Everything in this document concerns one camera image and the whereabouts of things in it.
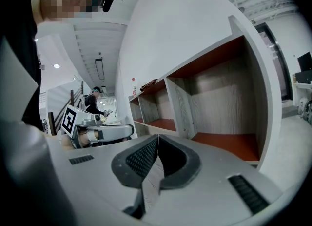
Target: fluorescent light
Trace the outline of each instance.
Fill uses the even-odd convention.
[[[104,70],[103,70],[103,59],[96,59],[95,63],[96,63],[98,78],[100,80],[105,79]]]

